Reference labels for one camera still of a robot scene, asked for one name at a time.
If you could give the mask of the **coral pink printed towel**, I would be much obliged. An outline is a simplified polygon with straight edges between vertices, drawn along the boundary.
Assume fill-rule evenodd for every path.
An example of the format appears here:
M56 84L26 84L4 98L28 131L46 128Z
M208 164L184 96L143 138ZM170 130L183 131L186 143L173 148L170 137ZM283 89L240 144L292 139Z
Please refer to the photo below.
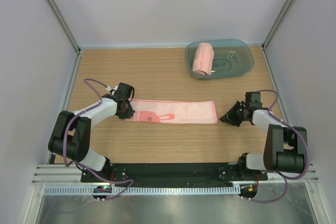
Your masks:
M217 114L213 101L180 102L136 100L131 102L134 115L130 122L167 124L216 124Z

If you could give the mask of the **light pink towel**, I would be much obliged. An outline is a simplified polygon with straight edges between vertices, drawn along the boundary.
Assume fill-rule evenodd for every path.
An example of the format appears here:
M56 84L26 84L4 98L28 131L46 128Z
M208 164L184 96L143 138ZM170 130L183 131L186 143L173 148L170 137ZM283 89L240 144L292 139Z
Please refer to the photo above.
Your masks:
M194 57L192 70L197 74L211 75L214 50L209 43L200 43Z

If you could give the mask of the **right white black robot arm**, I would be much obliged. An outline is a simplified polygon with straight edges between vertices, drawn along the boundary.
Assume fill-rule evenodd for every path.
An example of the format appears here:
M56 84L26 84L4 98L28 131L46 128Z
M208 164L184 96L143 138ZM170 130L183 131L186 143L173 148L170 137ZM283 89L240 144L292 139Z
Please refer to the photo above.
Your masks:
M267 133L264 152L243 154L243 163L236 167L236 173L243 180L254 176L256 170L276 172L289 180L300 179L310 166L307 130L304 127L293 126L274 115L272 108L278 100L276 91L269 90L276 97L274 102L265 108L261 102L263 92L264 90L246 92L245 100L237 101L219 119L236 127L242 122L249 122Z

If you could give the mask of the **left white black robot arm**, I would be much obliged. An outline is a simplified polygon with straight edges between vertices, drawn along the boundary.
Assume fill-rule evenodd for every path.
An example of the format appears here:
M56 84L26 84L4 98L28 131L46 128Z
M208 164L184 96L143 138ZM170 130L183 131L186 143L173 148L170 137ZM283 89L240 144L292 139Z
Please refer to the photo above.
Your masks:
M135 88L120 82L111 88L103 85L107 94L98 96L98 101L84 109L59 113L52 131L48 149L64 158L64 164L70 165L68 159L93 171L93 176L100 182L111 177L110 160L90 148L91 130L98 123L117 116L121 120L131 118L135 111L131 106Z

